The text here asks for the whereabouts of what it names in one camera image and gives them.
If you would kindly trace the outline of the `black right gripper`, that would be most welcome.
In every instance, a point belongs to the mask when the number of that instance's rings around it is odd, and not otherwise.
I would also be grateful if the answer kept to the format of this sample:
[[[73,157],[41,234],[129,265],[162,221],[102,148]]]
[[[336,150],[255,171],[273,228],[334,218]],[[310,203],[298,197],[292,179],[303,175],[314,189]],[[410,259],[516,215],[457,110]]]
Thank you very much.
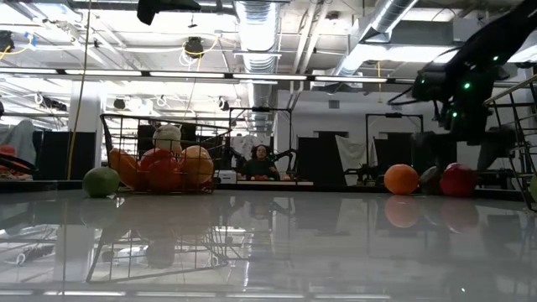
[[[513,128],[492,127],[486,131],[492,112],[483,105],[484,96],[479,91],[457,90],[450,101],[442,102],[440,125],[448,133],[415,134],[417,146],[432,155],[438,168],[457,161],[457,142],[481,145],[478,170],[488,169],[498,158],[507,158],[514,148],[516,132]]]

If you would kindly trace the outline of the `dark purple plum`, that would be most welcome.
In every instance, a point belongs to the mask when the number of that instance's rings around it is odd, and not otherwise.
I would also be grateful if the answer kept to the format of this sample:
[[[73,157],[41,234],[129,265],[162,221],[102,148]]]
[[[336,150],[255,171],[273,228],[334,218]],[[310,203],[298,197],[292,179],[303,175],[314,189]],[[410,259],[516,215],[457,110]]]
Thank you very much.
[[[441,172],[436,166],[428,168],[419,179],[420,191],[425,195],[441,195]]]

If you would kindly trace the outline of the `metal wire basket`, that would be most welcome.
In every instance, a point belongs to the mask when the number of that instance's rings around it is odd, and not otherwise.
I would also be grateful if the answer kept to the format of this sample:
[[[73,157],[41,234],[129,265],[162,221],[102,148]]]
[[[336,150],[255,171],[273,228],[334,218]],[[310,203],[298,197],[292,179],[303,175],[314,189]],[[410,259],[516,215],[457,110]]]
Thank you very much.
[[[104,113],[100,116],[104,133],[104,143],[108,153],[113,148],[123,150],[133,156],[138,162],[141,156],[155,148],[153,144],[153,134],[162,125],[172,124],[181,127],[181,147],[182,151],[187,147],[199,145],[205,148],[214,163],[214,174],[227,161],[227,147],[229,145],[231,129],[199,123],[197,121],[180,121],[178,119],[162,119],[157,117],[129,116],[121,114]],[[180,164],[180,155],[173,153],[174,158]],[[182,173],[182,182],[177,190],[171,192],[156,192],[149,189],[148,170],[141,170],[138,167],[138,183],[131,189],[121,182],[121,189],[136,193],[152,194],[189,194],[183,191],[186,181]]]
[[[516,132],[516,143],[507,157],[514,188],[526,209],[537,213],[537,203],[529,193],[530,179],[537,174],[537,74],[494,92],[484,106],[493,109],[498,127],[509,126]]]

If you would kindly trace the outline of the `orange fruit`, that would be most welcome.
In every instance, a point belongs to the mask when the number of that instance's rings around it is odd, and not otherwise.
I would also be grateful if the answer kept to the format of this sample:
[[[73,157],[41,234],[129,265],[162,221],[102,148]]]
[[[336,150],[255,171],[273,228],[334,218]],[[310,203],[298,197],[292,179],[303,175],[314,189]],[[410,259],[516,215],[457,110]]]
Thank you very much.
[[[395,195],[410,195],[419,186],[418,173],[407,164],[395,164],[384,174],[384,186]]]

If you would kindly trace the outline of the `white cauliflower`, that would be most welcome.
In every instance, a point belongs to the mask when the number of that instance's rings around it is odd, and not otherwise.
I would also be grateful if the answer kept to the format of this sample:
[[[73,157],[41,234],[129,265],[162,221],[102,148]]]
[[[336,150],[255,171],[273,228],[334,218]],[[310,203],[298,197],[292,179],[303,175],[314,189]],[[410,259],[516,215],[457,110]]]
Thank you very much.
[[[160,126],[153,134],[153,144],[156,148],[181,153],[181,127],[172,124]]]

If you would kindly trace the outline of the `long orange pepper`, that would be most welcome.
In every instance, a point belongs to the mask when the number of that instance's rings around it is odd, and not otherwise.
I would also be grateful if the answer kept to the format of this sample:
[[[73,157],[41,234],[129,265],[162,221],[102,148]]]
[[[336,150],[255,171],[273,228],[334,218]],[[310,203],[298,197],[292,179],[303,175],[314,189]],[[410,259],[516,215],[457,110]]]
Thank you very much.
[[[138,183],[138,162],[123,150],[113,148],[109,153],[109,166],[114,169],[127,187],[134,189]]]

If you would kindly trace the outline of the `orange bell pepper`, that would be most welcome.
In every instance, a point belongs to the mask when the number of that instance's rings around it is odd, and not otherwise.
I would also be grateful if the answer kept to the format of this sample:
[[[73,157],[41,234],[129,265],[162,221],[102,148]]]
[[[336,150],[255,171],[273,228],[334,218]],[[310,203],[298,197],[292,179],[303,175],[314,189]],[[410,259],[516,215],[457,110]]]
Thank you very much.
[[[214,174],[214,163],[209,152],[199,145],[187,147],[181,152],[180,167],[188,185],[210,182]]]

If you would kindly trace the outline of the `red ribbed tomato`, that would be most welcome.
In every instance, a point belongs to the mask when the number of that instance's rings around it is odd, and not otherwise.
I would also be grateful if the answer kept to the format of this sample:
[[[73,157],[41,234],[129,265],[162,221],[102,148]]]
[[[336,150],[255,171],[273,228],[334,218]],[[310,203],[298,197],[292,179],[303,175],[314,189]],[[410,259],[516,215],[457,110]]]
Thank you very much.
[[[180,165],[175,158],[160,159],[149,166],[149,189],[156,192],[177,190],[182,182]]]

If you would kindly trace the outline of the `black ceiling dome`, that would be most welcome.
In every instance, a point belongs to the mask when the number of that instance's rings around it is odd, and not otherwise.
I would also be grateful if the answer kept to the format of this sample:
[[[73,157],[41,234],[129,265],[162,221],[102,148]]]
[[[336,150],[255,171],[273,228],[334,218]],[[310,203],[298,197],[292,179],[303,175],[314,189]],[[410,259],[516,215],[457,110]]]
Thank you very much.
[[[204,55],[204,47],[201,37],[189,37],[184,45],[184,52],[192,59],[199,58]]]

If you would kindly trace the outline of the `white hanging cloth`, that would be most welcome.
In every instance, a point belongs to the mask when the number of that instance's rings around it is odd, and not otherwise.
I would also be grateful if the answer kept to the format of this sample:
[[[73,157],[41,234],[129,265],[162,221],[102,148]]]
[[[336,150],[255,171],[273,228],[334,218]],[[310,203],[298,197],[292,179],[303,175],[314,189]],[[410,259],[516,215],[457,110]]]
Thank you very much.
[[[357,143],[349,138],[335,136],[343,170],[359,169],[363,165],[374,166],[377,163],[374,143]]]

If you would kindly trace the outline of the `black partition panel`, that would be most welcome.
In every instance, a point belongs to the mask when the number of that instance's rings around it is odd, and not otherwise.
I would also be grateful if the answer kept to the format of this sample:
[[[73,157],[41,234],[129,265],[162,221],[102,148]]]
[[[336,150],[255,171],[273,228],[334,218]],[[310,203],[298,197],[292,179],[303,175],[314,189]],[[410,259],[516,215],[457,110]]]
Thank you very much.
[[[37,180],[67,180],[70,132],[34,132]],[[96,133],[77,132],[71,160],[70,179],[82,180],[95,166]]]

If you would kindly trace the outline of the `small white box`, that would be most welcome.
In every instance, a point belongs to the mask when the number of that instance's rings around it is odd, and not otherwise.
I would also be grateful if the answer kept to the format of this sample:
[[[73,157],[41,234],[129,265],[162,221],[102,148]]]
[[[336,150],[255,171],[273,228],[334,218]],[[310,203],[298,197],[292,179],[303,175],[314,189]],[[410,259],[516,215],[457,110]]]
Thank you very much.
[[[218,184],[236,184],[237,172],[232,169],[219,169],[215,171],[213,178]]]

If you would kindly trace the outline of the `person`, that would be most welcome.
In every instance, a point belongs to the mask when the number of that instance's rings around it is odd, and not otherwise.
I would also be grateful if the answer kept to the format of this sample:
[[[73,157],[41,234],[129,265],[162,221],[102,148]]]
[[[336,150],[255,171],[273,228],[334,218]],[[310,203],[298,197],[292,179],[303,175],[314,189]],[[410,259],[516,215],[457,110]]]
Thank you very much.
[[[269,158],[269,151],[269,146],[263,144],[252,148],[251,159],[242,168],[242,174],[247,180],[280,180],[279,172]]]

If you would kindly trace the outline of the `red orange bundle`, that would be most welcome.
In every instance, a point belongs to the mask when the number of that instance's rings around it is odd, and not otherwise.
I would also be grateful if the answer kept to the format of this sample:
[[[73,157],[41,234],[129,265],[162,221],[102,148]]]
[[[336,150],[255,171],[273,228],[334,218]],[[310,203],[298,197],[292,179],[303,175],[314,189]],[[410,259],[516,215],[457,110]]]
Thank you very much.
[[[32,180],[35,167],[17,156],[15,147],[0,145],[0,180]]]

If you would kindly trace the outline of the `ceiling light rail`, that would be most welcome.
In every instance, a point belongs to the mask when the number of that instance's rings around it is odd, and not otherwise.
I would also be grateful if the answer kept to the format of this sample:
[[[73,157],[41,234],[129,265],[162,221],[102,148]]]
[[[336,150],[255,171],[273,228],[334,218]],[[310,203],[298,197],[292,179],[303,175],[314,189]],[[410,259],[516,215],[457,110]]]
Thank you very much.
[[[0,67],[0,75],[27,76],[37,78],[75,79],[85,76],[98,81],[306,81],[323,83],[356,83],[409,86],[414,79],[371,76],[334,76],[334,75],[289,75],[289,74],[252,74],[200,71],[147,71],[147,70],[82,70],[82,69],[45,69]]]

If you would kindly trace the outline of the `black frame stand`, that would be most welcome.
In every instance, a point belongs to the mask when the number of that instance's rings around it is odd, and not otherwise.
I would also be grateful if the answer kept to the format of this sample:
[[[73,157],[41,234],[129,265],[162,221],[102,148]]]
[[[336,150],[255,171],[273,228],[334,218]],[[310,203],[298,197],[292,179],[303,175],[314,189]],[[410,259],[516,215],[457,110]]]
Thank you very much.
[[[371,134],[378,119],[405,120],[414,127],[403,131],[378,131]],[[365,144],[366,165],[370,167],[388,168],[393,164],[407,164],[415,166],[414,135],[425,130],[424,116],[422,114],[405,114],[402,112],[366,113],[365,114]]]
[[[237,124],[242,122],[244,131],[258,140],[269,139],[274,154],[278,154],[290,148],[295,149],[293,143],[294,124],[293,112],[288,108],[272,107],[230,107],[227,117],[227,126],[233,131]],[[297,151],[294,157],[294,169],[296,171]]]

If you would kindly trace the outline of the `ribbed flexible air duct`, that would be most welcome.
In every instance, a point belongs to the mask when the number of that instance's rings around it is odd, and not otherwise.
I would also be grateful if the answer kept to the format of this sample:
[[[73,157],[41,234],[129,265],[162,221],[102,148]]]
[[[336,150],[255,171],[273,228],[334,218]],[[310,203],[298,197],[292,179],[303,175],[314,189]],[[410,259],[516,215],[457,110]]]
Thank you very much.
[[[238,33],[244,70],[253,74],[276,72],[276,39],[280,5],[265,1],[236,1],[239,19]],[[277,101],[274,84],[248,80],[248,104],[251,108],[275,107]]]

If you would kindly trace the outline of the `silver spiral air duct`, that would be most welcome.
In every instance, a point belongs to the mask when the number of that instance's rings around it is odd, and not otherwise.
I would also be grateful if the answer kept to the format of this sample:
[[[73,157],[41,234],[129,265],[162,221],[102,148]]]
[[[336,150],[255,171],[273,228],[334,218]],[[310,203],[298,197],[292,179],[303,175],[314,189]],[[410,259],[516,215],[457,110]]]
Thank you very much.
[[[353,76],[377,52],[372,44],[387,44],[393,29],[419,0],[377,0],[369,15],[359,18],[349,35],[349,50],[339,61],[333,76]]]

